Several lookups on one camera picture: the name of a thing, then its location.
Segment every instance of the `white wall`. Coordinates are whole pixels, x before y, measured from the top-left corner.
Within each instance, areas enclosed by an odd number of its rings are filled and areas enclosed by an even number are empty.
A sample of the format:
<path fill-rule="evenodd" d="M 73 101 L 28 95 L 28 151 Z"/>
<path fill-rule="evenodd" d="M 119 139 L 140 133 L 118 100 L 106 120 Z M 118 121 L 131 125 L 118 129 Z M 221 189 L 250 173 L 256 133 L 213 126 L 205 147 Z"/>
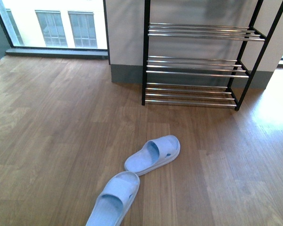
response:
<path fill-rule="evenodd" d="M 152 0 L 151 22 L 248 26 L 256 0 Z M 281 0 L 265 0 L 256 27 L 271 25 Z M 144 1 L 106 0 L 111 64 L 142 65 Z M 241 42 L 150 38 L 150 54 L 236 59 Z M 248 43 L 243 60 L 253 65 L 262 44 Z M 283 54 L 283 17 L 259 70 L 273 72 Z"/>

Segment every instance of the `black frame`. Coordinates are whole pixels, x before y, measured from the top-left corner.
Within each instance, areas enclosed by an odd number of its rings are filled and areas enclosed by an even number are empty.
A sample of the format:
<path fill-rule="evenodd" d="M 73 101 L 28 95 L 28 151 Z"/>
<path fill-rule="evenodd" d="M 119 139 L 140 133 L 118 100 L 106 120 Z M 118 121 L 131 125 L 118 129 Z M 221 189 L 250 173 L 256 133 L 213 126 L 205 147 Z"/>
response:
<path fill-rule="evenodd" d="M 109 35 L 108 35 L 108 19 L 107 19 L 107 6 L 106 6 L 106 0 L 103 0 L 104 4 L 104 17 L 105 17 L 105 27 L 106 27 L 106 38 L 107 38 L 107 51 L 108 51 L 108 62 L 109 65 L 110 62 L 110 47 L 109 47 Z"/>
<path fill-rule="evenodd" d="M 261 9 L 261 6 L 263 4 L 263 0 L 258 0 L 257 4 L 256 4 L 256 7 L 255 7 L 255 10 L 254 10 L 254 13 L 252 15 L 252 18 L 251 18 L 251 21 L 250 21 L 250 24 L 249 24 L 249 28 L 248 28 L 248 31 L 255 31 L 255 34 L 256 35 L 259 35 L 261 39 L 264 40 L 264 43 L 263 43 L 263 46 L 261 48 L 261 51 L 259 53 L 259 56 L 257 57 L 257 60 L 254 64 L 254 67 L 253 69 L 250 71 L 248 70 L 245 65 L 243 64 L 243 62 L 241 61 L 242 59 L 242 56 L 243 56 L 243 53 L 245 51 L 245 48 L 247 46 L 247 40 L 244 40 L 242 45 L 241 45 L 241 48 L 240 48 L 240 51 L 239 51 L 239 54 L 237 56 L 237 61 L 235 63 L 235 65 L 242 65 L 242 69 L 245 70 L 246 74 L 248 75 L 248 81 L 244 87 L 244 90 L 243 90 L 243 93 L 240 97 L 240 99 L 238 100 L 238 98 L 236 97 L 236 95 L 234 94 L 233 90 L 232 90 L 232 84 L 233 84 L 233 80 L 234 80 L 234 77 L 233 78 L 230 78 L 229 79 L 229 82 L 227 84 L 227 88 L 226 88 L 226 92 L 231 92 L 231 96 L 233 97 L 234 99 L 234 102 L 236 104 L 236 107 L 235 107 L 235 110 L 238 111 L 241 107 L 241 104 L 245 98 L 245 95 L 250 87 L 250 84 L 251 84 L 251 81 L 253 80 L 254 78 L 254 75 L 258 69 L 258 66 L 263 58 L 263 55 L 266 51 L 266 48 L 271 40 L 271 37 L 276 29 L 276 26 L 282 16 L 282 13 L 283 13 L 283 1 L 279 7 L 279 10 L 275 16 L 275 19 L 270 27 L 270 30 L 268 32 L 268 35 L 265 36 L 263 33 L 261 33 L 260 31 L 258 31 L 254 25 L 255 25 L 255 22 L 256 22 L 256 19 L 258 17 L 258 14 L 259 14 L 259 11 Z M 147 88 L 147 60 L 148 60 L 148 54 L 149 54 L 149 25 L 150 25 L 150 7 L 151 7 L 151 4 L 150 4 L 150 0 L 145 0 L 145 14 L 144 14 L 144 46 L 143 46 L 143 71 L 142 71 L 142 98 L 141 98 L 141 104 L 142 105 L 145 105 L 145 102 L 146 102 L 146 88 Z"/>
<path fill-rule="evenodd" d="M 9 45 L 10 45 L 11 47 L 14 47 L 13 42 L 12 42 L 12 40 L 11 40 L 9 34 L 8 34 L 8 31 L 7 31 L 7 29 L 6 29 L 6 26 L 5 26 L 4 22 L 3 22 L 3 20 L 2 20 L 1 15 L 0 15 L 0 24 L 1 24 L 1 27 L 2 27 L 2 29 L 3 29 L 3 32 L 5 33 L 5 36 L 6 36 L 7 40 L 8 40 Z"/>

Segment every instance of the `slipper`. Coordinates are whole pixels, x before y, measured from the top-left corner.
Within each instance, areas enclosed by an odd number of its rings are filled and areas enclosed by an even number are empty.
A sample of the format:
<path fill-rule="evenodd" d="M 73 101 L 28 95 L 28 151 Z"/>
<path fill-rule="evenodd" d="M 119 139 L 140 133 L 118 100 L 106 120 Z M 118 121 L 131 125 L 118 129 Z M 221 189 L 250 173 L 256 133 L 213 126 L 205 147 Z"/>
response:
<path fill-rule="evenodd" d="M 125 169 L 141 176 L 173 161 L 179 151 L 179 140 L 173 135 L 149 140 L 141 150 L 126 160 Z"/>
<path fill-rule="evenodd" d="M 121 172 L 108 181 L 98 196 L 86 226 L 119 226 L 131 207 L 140 185 L 132 172 Z"/>

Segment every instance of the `metal shoe rack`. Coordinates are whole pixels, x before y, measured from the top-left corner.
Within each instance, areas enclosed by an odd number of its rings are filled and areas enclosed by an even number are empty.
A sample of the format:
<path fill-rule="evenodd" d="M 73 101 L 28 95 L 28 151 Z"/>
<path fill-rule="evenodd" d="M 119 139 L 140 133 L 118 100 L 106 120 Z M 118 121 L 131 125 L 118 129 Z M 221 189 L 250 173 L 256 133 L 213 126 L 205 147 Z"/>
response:
<path fill-rule="evenodd" d="M 265 36 L 254 27 L 262 4 L 263 0 L 259 0 L 257 2 L 248 27 L 235 27 L 198 24 L 150 23 L 150 0 L 145 0 L 142 105 L 145 105 L 145 103 L 200 105 L 229 107 L 238 111 L 283 13 L 282 1 L 270 30 L 267 36 Z M 173 37 L 179 39 L 232 40 L 242 41 L 242 45 L 236 60 L 149 56 L 149 37 L 152 36 L 159 36 L 162 38 Z M 254 67 L 251 70 L 246 68 L 241 60 L 249 41 L 263 42 L 261 51 L 257 57 Z M 193 68 L 195 65 L 205 66 L 205 68 L 199 70 L 199 68 Z M 216 78 L 222 77 L 227 78 L 228 83 L 227 86 L 224 87 L 153 83 L 148 82 L 148 74 L 157 74 L 160 76 L 191 75 Z M 239 99 L 232 90 L 232 83 L 235 78 L 247 80 Z"/>

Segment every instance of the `slipper strap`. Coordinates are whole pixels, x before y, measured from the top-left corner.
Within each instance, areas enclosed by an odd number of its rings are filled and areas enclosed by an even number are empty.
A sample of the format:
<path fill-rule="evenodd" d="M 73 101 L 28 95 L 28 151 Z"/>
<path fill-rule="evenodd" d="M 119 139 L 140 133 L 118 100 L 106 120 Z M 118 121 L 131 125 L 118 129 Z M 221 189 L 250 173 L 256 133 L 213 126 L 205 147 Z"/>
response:
<path fill-rule="evenodd" d="M 120 178 L 113 178 L 107 183 L 101 196 L 108 194 L 115 196 L 120 201 L 122 201 L 123 206 L 126 206 L 130 201 L 130 195 L 136 192 L 137 184 L 129 183 Z"/>
<path fill-rule="evenodd" d="M 155 143 L 155 145 L 158 148 L 159 151 L 159 158 L 158 161 L 165 159 L 167 154 L 173 154 L 175 152 L 175 149 L 171 142 L 165 138 L 165 137 L 160 137 L 154 140 L 150 140 L 150 142 Z"/>

